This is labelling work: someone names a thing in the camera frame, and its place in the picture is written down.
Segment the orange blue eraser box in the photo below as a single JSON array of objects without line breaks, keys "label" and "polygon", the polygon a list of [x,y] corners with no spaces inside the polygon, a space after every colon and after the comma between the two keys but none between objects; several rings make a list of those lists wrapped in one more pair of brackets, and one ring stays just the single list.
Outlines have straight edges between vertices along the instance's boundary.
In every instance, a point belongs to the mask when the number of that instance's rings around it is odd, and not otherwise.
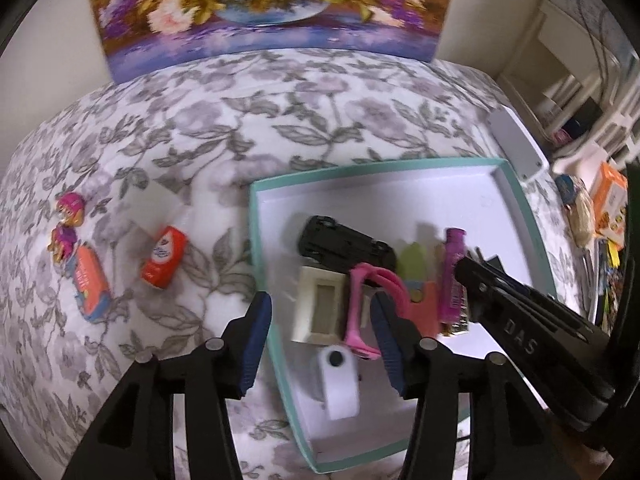
[{"label": "orange blue eraser box", "polygon": [[87,244],[80,245],[70,259],[70,273],[80,313],[87,321],[96,322],[111,307],[112,295],[100,260]]}]

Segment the magenta lead refill tube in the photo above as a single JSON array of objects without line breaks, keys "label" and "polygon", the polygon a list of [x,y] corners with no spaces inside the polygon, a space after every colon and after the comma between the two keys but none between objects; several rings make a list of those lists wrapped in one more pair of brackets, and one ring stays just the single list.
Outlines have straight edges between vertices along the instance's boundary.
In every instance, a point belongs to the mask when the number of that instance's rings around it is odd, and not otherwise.
[{"label": "magenta lead refill tube", "polygon": [[465,253],[465,230],[446,229],[445,255],[442,259],[438,297],[438,316],[442,324],[452,325],[460,320],[465,291],[454,276],[454,271]]}]

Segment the pink watch frame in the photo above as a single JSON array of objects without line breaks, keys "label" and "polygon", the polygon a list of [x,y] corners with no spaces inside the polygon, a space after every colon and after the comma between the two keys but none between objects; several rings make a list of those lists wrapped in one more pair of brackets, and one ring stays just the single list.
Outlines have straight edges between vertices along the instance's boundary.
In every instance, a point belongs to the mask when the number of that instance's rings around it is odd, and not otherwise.
[{"label": "pink watch frame", "polygon": [[364,320],[370,320],[371,317],[371,300],[364,292],[367,282],[371,282],[370,287],[382,288],[394,300],[400,316],[409,312],[410,296],[407,286],[394,271],[366,262],[356,264],[349,271],[348,309],[343,342],[358,358],[375,361],[381,357],[380,350],[369,346],[361,336]]}]

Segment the pink pup toy figure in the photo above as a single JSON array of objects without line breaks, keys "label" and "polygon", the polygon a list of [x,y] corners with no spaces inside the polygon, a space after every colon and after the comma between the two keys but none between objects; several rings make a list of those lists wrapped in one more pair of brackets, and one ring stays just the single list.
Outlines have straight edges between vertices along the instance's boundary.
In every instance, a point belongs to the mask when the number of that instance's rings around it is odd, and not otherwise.
[{"label": "pink pup toy figure", "polygon": [[73,255],[78,240],[76,229],[84,223],[85,206],[84,198],[75,192],[65,193],[56,202],[58,224],[51,232],[48,246],[55,264],[61,264]]}]

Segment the white charger cube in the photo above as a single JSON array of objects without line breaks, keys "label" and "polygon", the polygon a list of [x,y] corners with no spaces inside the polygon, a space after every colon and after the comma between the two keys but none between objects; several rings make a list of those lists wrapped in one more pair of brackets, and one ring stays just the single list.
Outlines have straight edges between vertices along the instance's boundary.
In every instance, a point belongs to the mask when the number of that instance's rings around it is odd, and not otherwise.
[{"label": "white charger cube", "polygon": [[130,188],[124,203],[128,218],[152,237],[163,231],[183,205],[175,193],[155,181],[150,181],[145,188]]}]

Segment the pink blue eraser holder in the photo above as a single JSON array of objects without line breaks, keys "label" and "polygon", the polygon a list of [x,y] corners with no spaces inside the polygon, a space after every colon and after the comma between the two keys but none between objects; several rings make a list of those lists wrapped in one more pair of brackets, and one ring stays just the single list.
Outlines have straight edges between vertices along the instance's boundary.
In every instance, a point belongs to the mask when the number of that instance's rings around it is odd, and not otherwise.
[{"label": "pink blue eraser holder", "polygon": [[409,320],[423,337],[436,338],[440,332],[437,283],[408,281],[407,287],[410,299]]}]

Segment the snack bag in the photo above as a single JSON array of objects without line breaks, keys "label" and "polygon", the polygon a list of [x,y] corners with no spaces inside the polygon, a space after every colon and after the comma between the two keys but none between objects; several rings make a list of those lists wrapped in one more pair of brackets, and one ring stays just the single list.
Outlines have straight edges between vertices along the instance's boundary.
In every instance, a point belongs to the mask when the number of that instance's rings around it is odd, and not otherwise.
[{"label": "snack bag", "polygon": [[569,174],[559,174],[554,178],[554,183],[565,208],[574,242],[577,247],[586,248],[594,237],[596,215],[585,183],[582,179]]}]

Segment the white small gadget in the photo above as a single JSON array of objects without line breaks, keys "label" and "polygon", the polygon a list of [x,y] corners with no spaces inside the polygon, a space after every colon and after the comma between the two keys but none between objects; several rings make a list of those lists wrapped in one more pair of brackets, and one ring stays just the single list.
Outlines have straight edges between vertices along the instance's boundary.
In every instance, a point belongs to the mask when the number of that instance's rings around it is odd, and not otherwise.
[{"label": "white small gadget", "polygon": [[338,344],[323,348],[318,371],[329,420],[356,417],[360,411],[358,363],[349,348]]}]

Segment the green eraser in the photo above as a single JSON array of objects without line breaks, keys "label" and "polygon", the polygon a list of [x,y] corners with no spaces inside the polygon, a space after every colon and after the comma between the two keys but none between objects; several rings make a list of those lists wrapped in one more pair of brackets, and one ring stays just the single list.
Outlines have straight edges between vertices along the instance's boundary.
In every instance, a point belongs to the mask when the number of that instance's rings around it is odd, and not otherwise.
[{"label": "green eraser", "polygon": [[425,247],[413,242],[402,248],[397,259],[397,274],[404,281],[425,282],[428,274]]}]

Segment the teal white tray box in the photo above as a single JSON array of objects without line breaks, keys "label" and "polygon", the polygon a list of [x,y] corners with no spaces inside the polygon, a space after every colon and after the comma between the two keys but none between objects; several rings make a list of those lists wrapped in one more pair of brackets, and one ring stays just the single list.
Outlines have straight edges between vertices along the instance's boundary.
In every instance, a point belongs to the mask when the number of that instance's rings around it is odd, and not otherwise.
[{"label": "teal white tray box", "polygon": [[517,281],[551,294],[549,260],[533,211],[502,159],[429,158],[298,172],[250,189],[250,244],[257,285],[269,292],[268,349],[292,433],[308,466],[330,474],[403,451],[416,406],[402,400],[381,361],[362,361],[346,382],[358,414],[329,418],[319,349],[292,338],[298,277],[297,241],[307,220],[328,216],[390,244],[434,249],[446,229],[465,232],[469,248],[498,257]]}]

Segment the white rectangular device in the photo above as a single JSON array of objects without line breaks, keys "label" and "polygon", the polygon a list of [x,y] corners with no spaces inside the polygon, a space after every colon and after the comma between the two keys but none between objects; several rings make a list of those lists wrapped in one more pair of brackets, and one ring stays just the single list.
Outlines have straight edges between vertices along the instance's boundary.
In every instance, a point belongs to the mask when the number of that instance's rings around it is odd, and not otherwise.
[{"label": "white rectangular device", "polygon": [[528,183],[548,170],[547,157],[511,107],[500,105],[492,110],[487,125],[518,180]]}]

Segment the black toy car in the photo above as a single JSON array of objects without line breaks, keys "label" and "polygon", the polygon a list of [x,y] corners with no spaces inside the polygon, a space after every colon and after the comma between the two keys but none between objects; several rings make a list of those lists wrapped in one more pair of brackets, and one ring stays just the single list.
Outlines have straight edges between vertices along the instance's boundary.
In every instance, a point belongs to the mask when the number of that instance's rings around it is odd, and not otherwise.
[{"label": "black toy car", "polygon": [[395,271],[397,257],[389,244],[344,226],[332,217],[312,216],[297,241],[299,255],[338,273],[359,263]]}]

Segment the white shelf unit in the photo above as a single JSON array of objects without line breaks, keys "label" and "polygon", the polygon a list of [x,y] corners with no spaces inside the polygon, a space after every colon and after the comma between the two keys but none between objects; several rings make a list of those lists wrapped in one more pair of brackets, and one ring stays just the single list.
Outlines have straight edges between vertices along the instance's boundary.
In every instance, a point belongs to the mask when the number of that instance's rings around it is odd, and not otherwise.
[{"label": "white shelf unit", "polygon": [[498,83],[553,158],[639,154],[639,53],[603,0],[540,0]]}]

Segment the flower painting canvas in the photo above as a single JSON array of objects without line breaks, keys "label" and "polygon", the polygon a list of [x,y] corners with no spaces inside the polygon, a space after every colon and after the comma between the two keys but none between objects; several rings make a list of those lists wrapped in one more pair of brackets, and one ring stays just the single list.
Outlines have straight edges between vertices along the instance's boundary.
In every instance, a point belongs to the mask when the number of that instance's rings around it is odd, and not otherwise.
[{"label": "flower painting canvas", "polygon": [[90,0],[112,78],[271,49],[430,60],[450,0]]}]

